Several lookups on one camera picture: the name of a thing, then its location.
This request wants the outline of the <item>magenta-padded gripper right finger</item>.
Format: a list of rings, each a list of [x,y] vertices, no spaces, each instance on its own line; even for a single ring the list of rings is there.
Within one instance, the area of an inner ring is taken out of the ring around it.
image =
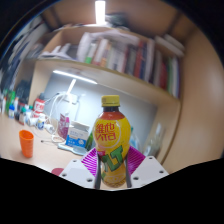
[[[140,188],[168,175],[154,156],[144,156],[134,147],[126,158],[126,182],[131,189]]]

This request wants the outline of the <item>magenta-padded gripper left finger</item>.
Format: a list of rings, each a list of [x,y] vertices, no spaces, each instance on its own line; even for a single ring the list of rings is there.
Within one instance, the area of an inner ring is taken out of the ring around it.
[[[60,177],[84,188],[99,189],[100,168],[96,149],[93,148],[81,159],[72,159],[61,172]]]

